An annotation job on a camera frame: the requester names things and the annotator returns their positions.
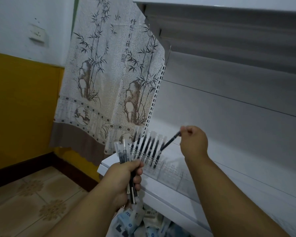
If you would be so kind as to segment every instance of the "bamboo print curtain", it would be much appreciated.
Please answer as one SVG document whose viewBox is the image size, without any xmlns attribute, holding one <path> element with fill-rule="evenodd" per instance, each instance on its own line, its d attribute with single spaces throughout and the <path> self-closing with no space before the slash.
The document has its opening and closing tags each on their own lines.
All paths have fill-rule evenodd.
<svg viewBox="0 0 296 237">
<path fill-rule="evenodd" d="M 144 125 L 164 50 L 132 0 L 80 0 L 50 145 L 99 165 Z"/>
</svg>

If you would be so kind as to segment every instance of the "baseboard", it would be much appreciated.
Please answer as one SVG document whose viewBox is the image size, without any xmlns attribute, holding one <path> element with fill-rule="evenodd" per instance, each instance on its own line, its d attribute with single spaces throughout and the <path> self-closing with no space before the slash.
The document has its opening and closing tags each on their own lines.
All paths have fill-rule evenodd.
<svg viewBox="0 0 296 237">
<path fill-rule="evenodd" d="M 0 187 L 49 166 L 55 167 L 86 191 L 91 191 L 98 184 L 96 180 L 51 152 L 0 169 Z"/>
</svg>

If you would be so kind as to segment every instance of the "wall socket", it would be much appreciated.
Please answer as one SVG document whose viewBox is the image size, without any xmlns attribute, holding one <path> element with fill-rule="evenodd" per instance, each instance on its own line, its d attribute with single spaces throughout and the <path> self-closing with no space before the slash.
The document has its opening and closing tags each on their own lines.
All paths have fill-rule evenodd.
<svg viewBox="0 0 296 237">
<path fill-rule="evenodd" d="M 29 25 L 29 38 L 33 41 L 45 43 L 46 41 L 46 32 L 44 29 L 39 28 L 33 24 Z"/>
</svg>

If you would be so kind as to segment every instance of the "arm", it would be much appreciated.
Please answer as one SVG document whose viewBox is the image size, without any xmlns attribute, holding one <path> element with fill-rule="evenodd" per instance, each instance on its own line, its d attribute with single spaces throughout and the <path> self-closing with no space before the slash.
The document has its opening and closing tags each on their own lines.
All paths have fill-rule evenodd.
<svg viewBox="0 0 296 237">
<path fill-rule="evenodd" d="M 143 165 L 138 160 L 112 165 L 102 181 L 45 237 L 106 236 L 115 211 L 127 202 L 126 187 L 131 171 Z M 142 173 L 139 168 L 134 177 L 135 189 L 138 191 Z"/>
<path fill-rule="evenodd" d="M 181 127 L 181 151 L 214 236 L 289 236 L 208 157 L 206 134 Z"/>
</svg>

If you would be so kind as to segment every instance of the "person's left arm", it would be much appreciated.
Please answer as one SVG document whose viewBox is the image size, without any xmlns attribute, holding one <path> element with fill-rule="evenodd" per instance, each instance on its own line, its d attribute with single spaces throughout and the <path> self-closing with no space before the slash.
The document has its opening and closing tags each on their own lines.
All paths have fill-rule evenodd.
<svg viewBox="0 0 296 237">
<path fill-rule="evenodd" d="M 45 237 L 106 236 L 115 211 L 127 202 L 126 187 L 131 171 L 136 168 L 138 168 L 137 175 L 133 181 L 135 189 L 140 190 L 143 165 L 138 160 L 112 165 L 101 182 Z"/>
</svg>

